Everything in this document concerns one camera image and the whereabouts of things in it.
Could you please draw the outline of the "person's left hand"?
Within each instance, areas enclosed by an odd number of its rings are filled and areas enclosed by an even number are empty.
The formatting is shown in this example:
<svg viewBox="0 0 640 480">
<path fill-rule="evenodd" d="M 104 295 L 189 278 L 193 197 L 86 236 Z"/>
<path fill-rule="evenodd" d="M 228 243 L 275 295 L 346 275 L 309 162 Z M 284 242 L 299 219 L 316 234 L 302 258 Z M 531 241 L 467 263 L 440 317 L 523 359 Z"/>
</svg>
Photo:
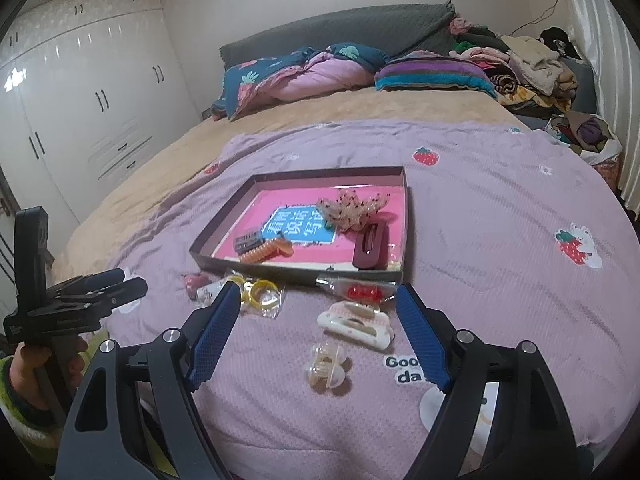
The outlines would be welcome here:
<svg viewBox="0 0 640 480">
<path fill-rule="evenodd" d="M 70 385 L 77 388 L 82 379 L 85 361 L 82 352 L 88 349 L 87 341 L 77 337 L 76 353 L 68 361 Z M 50 406 L 38 385 L 35 370 L 50 358 L 51 350 L 44 347 L 26 346 L 21 342 L 15 350 L 10 366 L 10 383 L 15 392 L 37 410 L 47 411 Z"/>
</svg>

